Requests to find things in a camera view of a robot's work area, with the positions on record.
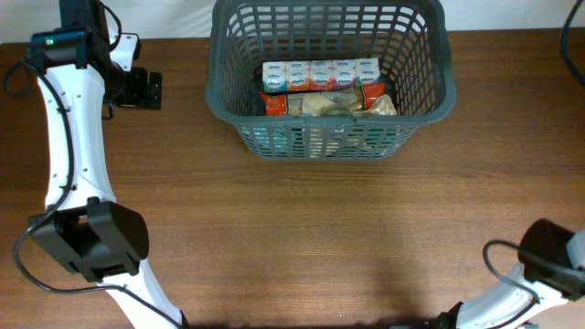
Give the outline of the metal tin can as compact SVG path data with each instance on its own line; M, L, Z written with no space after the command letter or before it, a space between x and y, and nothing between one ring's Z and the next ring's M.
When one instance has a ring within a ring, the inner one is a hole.
M352 117L353 113L345 106L336 105L328 108L324 114L324 117Z

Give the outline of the green lid jar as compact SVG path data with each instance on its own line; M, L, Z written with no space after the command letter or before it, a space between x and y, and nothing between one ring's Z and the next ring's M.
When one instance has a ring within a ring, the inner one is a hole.
M385 148L394 143L396 131L391 128L372 128L367 132L365 145L371 148Z

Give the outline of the grey plastic basket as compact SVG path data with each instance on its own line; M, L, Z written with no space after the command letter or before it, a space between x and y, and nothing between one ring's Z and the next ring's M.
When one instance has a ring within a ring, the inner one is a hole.
M261 67L268 61L376 58L397 116L268 116ZM219 1L212 13L206 101L239 128L282 127L289 152L263 159L377 160L394 154L456 101L445 14L438 0ZM396 131L371 148L372 128Z

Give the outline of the Kleenex tissue multipack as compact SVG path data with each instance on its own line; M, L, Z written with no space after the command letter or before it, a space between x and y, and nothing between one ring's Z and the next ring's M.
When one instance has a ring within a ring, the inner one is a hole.
M376 58L264 62L261 81L266 93L331 91L379 82Z

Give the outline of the teal wet wipes packet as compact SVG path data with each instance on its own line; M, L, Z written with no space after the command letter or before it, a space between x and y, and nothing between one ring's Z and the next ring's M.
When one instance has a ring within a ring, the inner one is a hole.
M261 156L280 156L289 152L289 138L282 127L239 128L240 137L254 154Z

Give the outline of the orange pasta packet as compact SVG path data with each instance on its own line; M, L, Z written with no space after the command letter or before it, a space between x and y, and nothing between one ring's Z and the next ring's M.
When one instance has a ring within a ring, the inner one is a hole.
M293 117L302 117L304 115L301 115L301 109L305 95L322 95L330 101L348 104L351 110L367 110L376 98L384 94L388 95L386 93L387 86L385 83L377 83L335 91L312 91L272 96L262 93L261 97L264 100L266 114L268 116L290 115Z

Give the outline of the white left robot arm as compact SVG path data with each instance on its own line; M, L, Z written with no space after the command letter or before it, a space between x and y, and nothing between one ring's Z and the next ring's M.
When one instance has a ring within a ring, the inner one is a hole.
M107 292L137 328L184 328L186 318L165 296L147 259L144 218L121 206L105 161L102 124L117 107L159 110L162 76L139 68L135 34L100 1L61 0L59 28L36 33L26 65L37 74L49 143L45 212L26 236L87 292Z

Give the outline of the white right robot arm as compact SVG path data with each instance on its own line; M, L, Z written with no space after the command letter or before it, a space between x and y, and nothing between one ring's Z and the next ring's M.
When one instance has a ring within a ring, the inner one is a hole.
M490 248L516 252L518 263L506 275L489 259ZM483 246L486 268L498 283L482 295L441 313L432 328L518 328L535 315L584 297L584 232L573 232L541 218L518 244L493 239Z

